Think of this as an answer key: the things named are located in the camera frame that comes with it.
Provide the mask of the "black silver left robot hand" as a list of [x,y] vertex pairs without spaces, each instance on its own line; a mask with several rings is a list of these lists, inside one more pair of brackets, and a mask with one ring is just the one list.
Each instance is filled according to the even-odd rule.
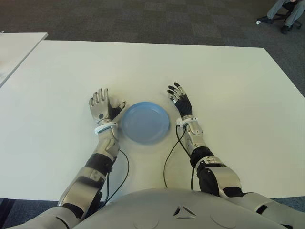
[[107,88],[100,88],[97,92],[93,93],[92,98],[89,100],[91,115],[98,125],[115,120],[125,106],[126,101],[123,101],[117,107],[113,107]]

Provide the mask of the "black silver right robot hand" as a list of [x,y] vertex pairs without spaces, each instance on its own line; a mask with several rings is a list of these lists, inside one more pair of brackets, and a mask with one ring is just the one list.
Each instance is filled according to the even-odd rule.
[[183,120],[193,115],[191,102],[185,90],[178,83],[174,82],[174,86],[169,85],[167,93]]

